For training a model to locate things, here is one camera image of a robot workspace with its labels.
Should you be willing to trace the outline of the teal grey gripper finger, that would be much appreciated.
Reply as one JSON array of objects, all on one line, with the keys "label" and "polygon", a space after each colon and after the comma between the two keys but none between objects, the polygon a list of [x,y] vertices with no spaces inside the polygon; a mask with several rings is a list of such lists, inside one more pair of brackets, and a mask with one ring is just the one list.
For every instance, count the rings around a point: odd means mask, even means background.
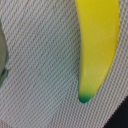
[{"label": "teal grey gripper finger", "polygon": [[0,28],[0,87],[8,76],[9,70],[6,68],[8,62],[8,49],[6,39],[2,29]]}]

